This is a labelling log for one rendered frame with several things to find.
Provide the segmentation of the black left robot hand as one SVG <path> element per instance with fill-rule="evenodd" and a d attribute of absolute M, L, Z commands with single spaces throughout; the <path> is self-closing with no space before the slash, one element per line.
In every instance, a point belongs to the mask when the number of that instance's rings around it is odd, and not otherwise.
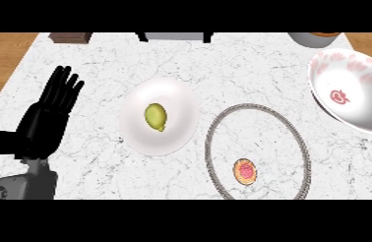
<path fill-rule="evenodd" d="M 58 66 L 17 131 L 0 131 L 0 154 L 13 154 L 17 159 L 48 159 L 55 153 L 83 86 L 72 67 Z"/>

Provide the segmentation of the brown wooden box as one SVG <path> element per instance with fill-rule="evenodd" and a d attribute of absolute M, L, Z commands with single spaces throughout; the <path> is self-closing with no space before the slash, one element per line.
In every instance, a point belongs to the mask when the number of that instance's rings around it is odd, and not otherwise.
<path fill-rule="evenodd" d="M 86 44 L 91 40 L 92 32 L 52 32 L 49 38 L 55 43 Z"/>

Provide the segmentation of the round grey-rimmed placemat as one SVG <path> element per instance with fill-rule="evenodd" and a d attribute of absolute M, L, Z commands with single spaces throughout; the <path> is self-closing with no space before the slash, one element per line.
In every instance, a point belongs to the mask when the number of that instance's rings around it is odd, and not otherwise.
<path fill-rule="evenodd" d="M 234 177 L 234 164 L 247 158 L 256 182 Z M 312 185 L 312 160 L 294 124 L 269 107 L 243 103 L 216 117 L 206 140 L 206 162 L 218 191 L 228 200 L 303 200 Z"/>

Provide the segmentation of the grey appliance with black legs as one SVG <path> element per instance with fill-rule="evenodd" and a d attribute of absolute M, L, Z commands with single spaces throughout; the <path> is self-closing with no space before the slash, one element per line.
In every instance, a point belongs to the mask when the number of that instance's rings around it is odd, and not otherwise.
<path fill-rule="evenodd" d="M 212 32 L 138 32 L 139 40 L 201 40 L 204 43 L 212 42 Z"/>

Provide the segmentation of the white bowl with red pattern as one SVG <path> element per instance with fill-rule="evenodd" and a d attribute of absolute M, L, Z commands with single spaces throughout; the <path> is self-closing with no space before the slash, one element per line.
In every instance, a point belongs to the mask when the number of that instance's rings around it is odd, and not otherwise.
<path fill-rule="evenodd" d="M 325 49 L 309 63 L 309 84 L 325 112 L 372 134 L 372 57 L 351 49 Z"/>

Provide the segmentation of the grey pot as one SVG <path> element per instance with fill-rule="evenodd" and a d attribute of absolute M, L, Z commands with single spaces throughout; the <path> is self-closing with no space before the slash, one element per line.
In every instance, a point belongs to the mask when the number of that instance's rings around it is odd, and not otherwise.
<path fill-rule="evenodd" d="M 290 32 L 290 36 L 294 41 L 311 48 L 325 48 L 331 45 L 337 37 L 339 32 Z"/>

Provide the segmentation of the white plate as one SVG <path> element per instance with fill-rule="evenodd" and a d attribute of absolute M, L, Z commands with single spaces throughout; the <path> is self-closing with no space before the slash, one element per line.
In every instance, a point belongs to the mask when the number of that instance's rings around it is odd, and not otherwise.
<path fill-rule="evenodd" d="M 188 144 L 199 118 L 199 102 L 187 84 L 173 78 L 153 78 L 137 86 L 125 101 L 125 140 L 142 154 L 170 154 Z"/>

